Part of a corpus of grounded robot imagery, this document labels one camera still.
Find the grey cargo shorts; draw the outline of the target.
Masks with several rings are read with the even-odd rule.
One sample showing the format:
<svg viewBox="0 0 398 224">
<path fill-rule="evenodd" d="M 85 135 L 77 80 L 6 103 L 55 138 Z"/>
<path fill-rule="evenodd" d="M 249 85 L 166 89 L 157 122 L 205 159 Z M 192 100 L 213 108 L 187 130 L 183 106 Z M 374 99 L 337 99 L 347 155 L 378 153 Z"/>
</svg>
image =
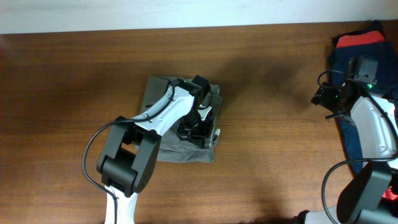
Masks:
<svg viewBox="0 0 398 224">
<path fill-rule="evenodd" d="M 159 77 L 147 79 L 141 112 L 149 109 L 164 95 L 168 79 L 174 80 L 175 77 L 166 77 L 164 80 Z M 205 139 L 205 145 L 202 146 L 200 141 L 191 143 L 179 140 L 177 136 L 178 124 L 179 122 L 176 122 L 162 137 L 157 160 L 174 163 L 213 162 L 215 159 L 214 148 L 219 144 L 221 130 L 214 127 L 210 136 Z"/>
</svg>

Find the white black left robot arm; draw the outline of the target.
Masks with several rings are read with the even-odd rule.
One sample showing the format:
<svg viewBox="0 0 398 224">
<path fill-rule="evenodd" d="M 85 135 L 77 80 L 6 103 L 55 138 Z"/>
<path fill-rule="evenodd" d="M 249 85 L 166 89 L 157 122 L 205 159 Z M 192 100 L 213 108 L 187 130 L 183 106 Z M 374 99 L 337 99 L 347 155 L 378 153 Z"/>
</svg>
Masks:
<svg viewBox="0 0 398 224">
<path fill-rule="evenodd" d="M 164 95 L 145 112 L 123 116 L 104 125 L 109 134 L 97 161 L 97 186 L 107 194 L 106 223 L 133 223 L 137 195 L 152 177 L 162 136 L 173 126 L 180 141 L 204 146 L 213 129 L 213 109 L 203 100 L 211 96 L 208 79 L 168 80 Z"/>
</svg>

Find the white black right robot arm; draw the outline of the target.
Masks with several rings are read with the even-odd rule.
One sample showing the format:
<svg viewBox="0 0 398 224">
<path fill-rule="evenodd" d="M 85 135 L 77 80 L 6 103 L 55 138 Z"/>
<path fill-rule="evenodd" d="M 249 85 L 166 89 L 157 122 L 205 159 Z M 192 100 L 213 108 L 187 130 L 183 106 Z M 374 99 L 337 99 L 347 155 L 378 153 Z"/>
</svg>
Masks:
<svg viewBox="0 0 398 224">
<path fill-rule="evenodd" d="M 294 223 L 397 223 L 397 90 L 352 79 L 320 84 L 314 105 L 347 116 L 358 131 L 362 156 L 335 164 L 322 182 L 322 210 L 302 211 Z M 335 206 L 326 204 L 326 184 L 337 168 L 363 168 L 342 190 Z"/>
</svg>

